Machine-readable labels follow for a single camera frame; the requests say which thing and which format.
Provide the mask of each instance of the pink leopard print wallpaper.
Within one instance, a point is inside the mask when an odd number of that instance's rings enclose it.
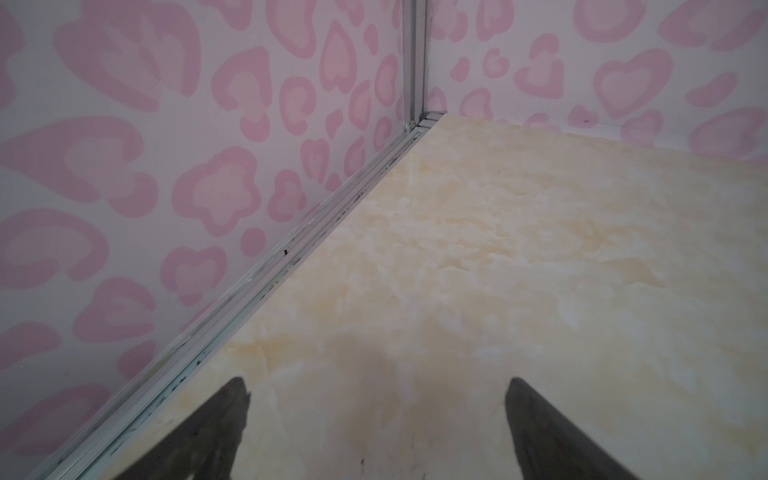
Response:
[[[768,162],[765,0],[432,0],[429,110]]]
[[[403,129],[400,0],[3,0],[0,478]]]

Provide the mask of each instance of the beige marble floor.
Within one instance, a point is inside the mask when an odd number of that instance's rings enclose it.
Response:
[[[232,376],[235,480],[520,478],[512,376],[640,478],[764,480],[768,168],[446,115],[104,478]]]

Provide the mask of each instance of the metal frame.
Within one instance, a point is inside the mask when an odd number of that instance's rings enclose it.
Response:
[[[88,480],[100,475],[131,436],[146,426],[147,419],[253,315],[442,116],[425,111],[428,19],[428,0],[404,0],[404,131],[335,192],[312,220],[297,227],[288,240],[227,292],[186,336],[159,355],[148,371],[102,407],[103,413],[95,421],[28,478]]]

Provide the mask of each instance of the marbled surface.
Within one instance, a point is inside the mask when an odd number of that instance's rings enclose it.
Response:
[[[235,480],[520,478],[512,376],[642,479],[768,478],[768,168],[446,115],[104,478],[233,376]]]

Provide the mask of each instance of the black pointed object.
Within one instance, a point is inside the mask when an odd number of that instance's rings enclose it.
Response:
[[[524,480],[638,480],[523,379],[505,409]]]
[[[230,480],[249,404],[243,378],[231,379],[114,480]]]

